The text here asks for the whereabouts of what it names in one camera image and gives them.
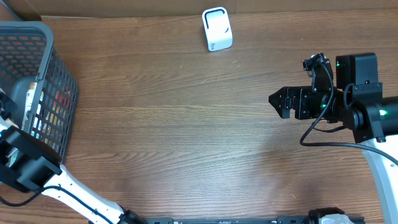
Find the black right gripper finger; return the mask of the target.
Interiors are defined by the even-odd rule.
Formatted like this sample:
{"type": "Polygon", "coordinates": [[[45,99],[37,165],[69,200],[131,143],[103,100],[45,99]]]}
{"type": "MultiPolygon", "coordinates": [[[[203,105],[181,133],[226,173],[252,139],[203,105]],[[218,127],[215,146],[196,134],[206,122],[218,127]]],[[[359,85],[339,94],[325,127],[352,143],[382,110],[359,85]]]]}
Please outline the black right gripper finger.
{"type": "Polygon", "coordinates": [[[284,101],[269,101],[269,103],[282,119],[290,118],[291,103],[288,96],[286,96],[284,101]]]}
{"type": "Polygon", "coordinates": [[[282,87],[280,90],[277,90],[275,93],[269,96],[269,101],[284,101],[286,98],[286,94],[288,93],[289,87],[282,87]]]}

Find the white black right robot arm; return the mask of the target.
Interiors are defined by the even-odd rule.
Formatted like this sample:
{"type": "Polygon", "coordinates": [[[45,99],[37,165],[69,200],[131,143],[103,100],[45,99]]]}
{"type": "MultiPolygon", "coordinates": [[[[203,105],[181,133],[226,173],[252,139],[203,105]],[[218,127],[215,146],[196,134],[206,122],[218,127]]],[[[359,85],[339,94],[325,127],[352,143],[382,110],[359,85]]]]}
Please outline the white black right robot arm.
{"type": "Polygon", "coordinates": [[[386,223],[397,223],[397,97],[384,97],[374,53],[340,55],[336,67],[323,53],[303,60],[309,86],[284,86],[269,96],[282,119],[295,111],[313,123],[300,138],[307,147],[352,147],[362,150],[374,177],[386,223]],[[305,142],[319,121],[349,129],[354,142],[305,142]]]}

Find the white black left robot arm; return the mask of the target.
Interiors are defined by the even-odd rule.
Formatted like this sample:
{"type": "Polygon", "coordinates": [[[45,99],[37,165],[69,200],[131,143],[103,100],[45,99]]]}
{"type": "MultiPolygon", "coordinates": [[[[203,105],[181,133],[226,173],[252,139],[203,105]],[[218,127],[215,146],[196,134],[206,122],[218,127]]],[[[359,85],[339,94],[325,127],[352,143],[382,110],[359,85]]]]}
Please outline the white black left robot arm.
{"type": "Polygon", "coordinates": [[[139,215],[106,200],[77,180],[46,143],[19,129],[9,118],[17,105],[1,92],[1,182],[23,193],[24,202],[1,203],[21,207],[40,194],[54,198],[84,216],[90,223],[145,223],[139,215]]]}

